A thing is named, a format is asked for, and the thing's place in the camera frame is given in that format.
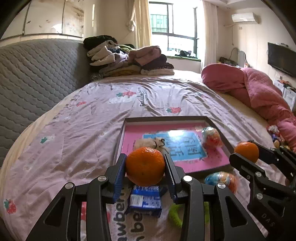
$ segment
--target window sill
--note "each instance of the window sill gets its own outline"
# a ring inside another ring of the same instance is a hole
[[[188,58],[188,57],[180,57],[180,56],[167,56],[167,58],[186,59],[186,60],[201,62],[201,60],[197,58]]]

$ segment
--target flat screen tv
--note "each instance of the flat screen tv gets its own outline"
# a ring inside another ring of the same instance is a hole
[[[296,52],[281,45],[268,43],[268,64],[296,77]]]

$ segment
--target gray quilted headboard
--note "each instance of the gray quilted headboard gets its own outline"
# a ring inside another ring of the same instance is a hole
[[[22,131],[90,81],[81,41],[35,39],[0,47],[0,166]]]

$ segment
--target pink garment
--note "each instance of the pink garment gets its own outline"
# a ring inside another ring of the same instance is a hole
[[[158,46],[148,46],[137,50],[131,50],[128,54],[128,61],[132,63],[137,61],[141,66],[150,63],[161,55],[161,50]]]
[[[296,118],[268,75],[252,68],[210,64],[202,70],[202,80],[209,88],[232,95],[269,124],[277,125],[290,148],[296,152]]]

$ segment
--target barcode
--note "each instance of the barcode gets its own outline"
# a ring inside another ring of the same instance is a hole
[[[143,204],[143,196],[131,194],[131,206],[141,207]]]

